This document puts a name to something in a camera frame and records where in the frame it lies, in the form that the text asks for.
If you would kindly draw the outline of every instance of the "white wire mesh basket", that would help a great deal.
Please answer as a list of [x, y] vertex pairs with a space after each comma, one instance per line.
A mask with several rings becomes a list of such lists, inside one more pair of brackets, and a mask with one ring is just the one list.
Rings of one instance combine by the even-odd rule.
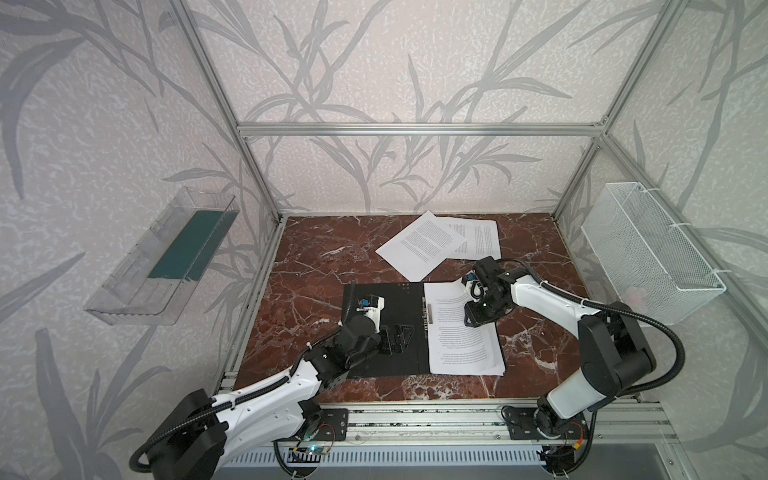
[[581, 226], [621, 301], [673, 325], [725, 291], [680, 224], [637, 182], [605, 184]]

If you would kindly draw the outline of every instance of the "leaf pattern wallpaper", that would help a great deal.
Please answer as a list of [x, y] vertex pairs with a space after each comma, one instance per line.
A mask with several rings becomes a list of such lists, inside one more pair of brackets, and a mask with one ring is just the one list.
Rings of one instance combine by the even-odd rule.
[[[0, 1], [0, 478], [120, 480], [210, 389], [275, 225], [164, 2]], [[241, 212], [176, 325], [83, 310], [178, 189]]]
[[[189, 4], [241, 122], [456, 123], [599, 121], [662, 2]], [[551, 211], [551, 192], [562, 191], [587, 140], [252, 137], [250, 145], [287, 212], [490, 213]]]
[[[768, 306], [766, 31], [765, 0], [689, 2], [611, 129], [763, 306]], [[585, 200], [590, 192], [599, 194], [606, 181], [623, 180], [610, 158], [598, 158], [560, 222], [590, 293], [607, 300], [615, 292], [579, 229], [591, 208]], [[687, 347], [686, 368], [648, 396], [664, 403], [700, 478], [764, 478], [766, 352], [722, 299], [675, 330]], [[664, 367], [671, 347], [649, 334]]]

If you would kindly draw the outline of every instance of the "stack of paper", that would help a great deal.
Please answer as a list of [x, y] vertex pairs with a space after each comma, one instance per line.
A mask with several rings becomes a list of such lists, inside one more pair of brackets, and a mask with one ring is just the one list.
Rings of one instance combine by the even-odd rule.
[[464, 305], [472, 298], [461, 280], [425, 283], [429, 371], [445, 375], [504, 375], [506, 365], [496, 325], [464, 325]]
[[435, 217], [427, 212], [376, 251], [411, 282], [420, 282], [446, 258], [502, 256], [493, 220]]

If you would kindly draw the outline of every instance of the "red marble surface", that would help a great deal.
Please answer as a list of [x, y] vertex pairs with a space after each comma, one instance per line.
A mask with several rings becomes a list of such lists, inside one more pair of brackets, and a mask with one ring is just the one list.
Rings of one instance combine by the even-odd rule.
[[[557, 227], [547, 214], [467, 215], [496, 220], [503, 257], [522, 257], [542, 278], [584, 296]], [[416, 215], [291, 217], [277, 251], [236, 388], [257, 382], [293, 363], [306, 342], [336, 327], [343, 283], [405, 282], [376, 249]], [[472, 261], [446, 260], [425, 278], [447, 282]], [[507, 370], [503, 376], [420, 375], [352, 379], [324, 392], [321, 402], [410, 399], [538, 397], [568, 378], [579, 365], [578, 343], [559, 325], [525, 308], [498, 322]]]

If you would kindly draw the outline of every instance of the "robotic arm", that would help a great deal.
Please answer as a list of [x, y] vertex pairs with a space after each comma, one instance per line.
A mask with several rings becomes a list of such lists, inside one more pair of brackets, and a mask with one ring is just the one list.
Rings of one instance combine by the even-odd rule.
[[[465, 324], [494, 322], [523, 306], [578, 338], [581, 368], [542, 396], [530, 419], [545, 438], [559, 437], [585, 409], [593, 412], [618, 396], [663, 385], [682, 369], [682, 343], [665, 325], [622, 303], [603, 305], [559, 290], [520, 263], [522, 268], [503, 270], [486, 257], [462, 278], [474, 299], [465, 306]], [[290, 437], [312, 438], [321, 420], [320, 408], [311, 399], [343, 382], [352, 367], [377, 353], [381, 342], [384, 299], [357, 300], [354, 294], [345, 298], [349, 302], [342, 308], [338, 330], [307, 344], [290, 369], [235, 392], [209, 398], [200, 389], [185, 397], [131, 456], [131, 469], [151, 472], [157, 480], [208, 480], [217, 468], [256, 447]], [[638, 320], [667, 334], [677, 358], [659, 379], [632, 386], [656, 367]], [[140, 462], [145, 454], [148, 464]]]

